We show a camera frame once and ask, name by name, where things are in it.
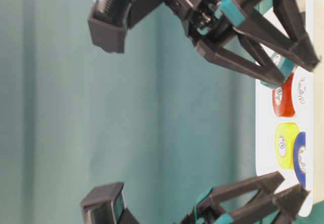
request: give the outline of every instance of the teal plastic part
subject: teal plastic part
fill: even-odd
[[[291,75],[291,73],[293,72],[293,70],[295,68],[295,64],[292,61],[282,57],[281,55],[278,55],[277,53],[274,53],[271,56],[271,59],[273,60],[276,56],[280,56],[280,61],[277,66],[278,66],[279,70],[281,71],[281,73],[285,76],[285,81],[286,81],[288,79],[288,77]],[[273,90],[278,88],[278,86],[275,86],[271,83],[264,82],[264,81],[261,81],[261,84],[266,87],[269,87]]]
[[[214,224],[229,224],[232,223],[234,220],[233,218],[228,214],[222,214],[216,221]]]
[[[213,188],[209,188],[207,190],[205,190],[201,195],[199,195],[199,197],[196,200],[196,203],[194,204],[194,219],[195,221],[197,221],[197,205],[199,205],[199,203],[201,201],[203,201],[205,198],[207,198],[207,196],[211,193],[211,191],[213,190]]]
[[[223,0],[221,4],[221,11],[236,27],[241,25],[246,19],[244,14],[233,3],[233,0]]]

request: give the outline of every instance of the white circular sticker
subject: white circular sticker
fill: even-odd
[[[297,95],[298,95],[298,101],[301,104],[305,104],[307,102],[307,79],[305,77],[300,78],[298,82],[298,87],[297,87]]]
[[[279,154],[284,157],[286,155],[286,141],[285,138],[281,135],[278,141]]]
[[[298,152],[299,168],[303,173],[306,173],[306,147],[302,146]]]
[[[277,106],[280,106],[282,102],[282,88],[279,87],[275,90],[275,104],[277,104]]]

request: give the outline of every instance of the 3d printed part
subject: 3d printed part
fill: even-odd
[[[292,101],[293,77],[292,73],[281,87],[272,91],[273,111],[278,117],[292,117],[295,114]]]
[[[272,55],[271,59],[274,62],[274,64],[277,65],[278,69],[281,71],[281,73],[285,77],[285,81],[287,81],[287,79],[289,78],[289,76],[291,75],[291,73],[293,72],[293,70],[295,68],[295,64],[277,53],[274,53]],[[261,81],[261,84],[266,87],[269,87],[271,89],[278,88],[278,86],[268,83],[268,82],[264,82],[264,81]]]
[[[294,145],[294,168],[299,183],[306,187],[306,133],[297,135]]]
[[[138,224],[126,208],[122,182],[96,187],[81,201],[85,224]]]
[[[282,169],[294,169],[294,143],[300,130],[295,123],[283,123],[277,126],[275,132],[275,154]]]

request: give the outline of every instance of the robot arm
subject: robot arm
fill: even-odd
[[[319,59],[296,1],[273,0],[274,12],[288,36],[255,9],[261,1],[95,0],[89,27],[94,45],[106,52],[123,53],[127,30],[164,2],[181,20],[186,36],[208,62],[278,87],[287,76],[261,44],[308,71],[316,67]],[[235,36],[257,64],[224,48]]]
[[[207,190],[180,223],[195,224],[200,218],[206,224],[255,223],[275,211],[279,213],[272,224],[293,223],[308,192],[298,184],[275,194],[283,181],[283,176],[274,172]],[[224,201],[254,190],[258,192],[242,208],[227,213],[221,206]]]
[[[196,201],[193,210],[180,224],[247,224],[255,223],[279,211],[273,224],[293,223],[308,192],[300,185],[275,194],[284,181],[279,172],[250,178],[221,187],[210,188]],[[125,205],[124,184],[121,182],[99,186],[81,201],[85,224],[139,224]],[[230,213],[221,203],[242,194],[258,190],[249,202]]]

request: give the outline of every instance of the white tray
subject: white tray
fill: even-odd
[[[317,55],[324,56],[324,0],[297,0],[301,12],[306,12],[306,30],[314,42]],[[283,33],[272,9],[265,17],[271,20]],[[273,51],[264,47],[269,56]],[[293,169],[282,169],[275,155],[274,138],[280,123],[296,123],[301,132],[306,132],[306,188],[310,194],[299,215],[308,216],[314,203],[324,200],[324,65],[309,73],[298,67],[296,73],[307,78],[307,104],[295,108],[292,118],[279,118],[272,107],[272,90],[256,80],[256,170],[257,175],[279,171],[285,182],[277,191],[286,189],[298,182]],[[296,91],[296,82],[292,87]]]

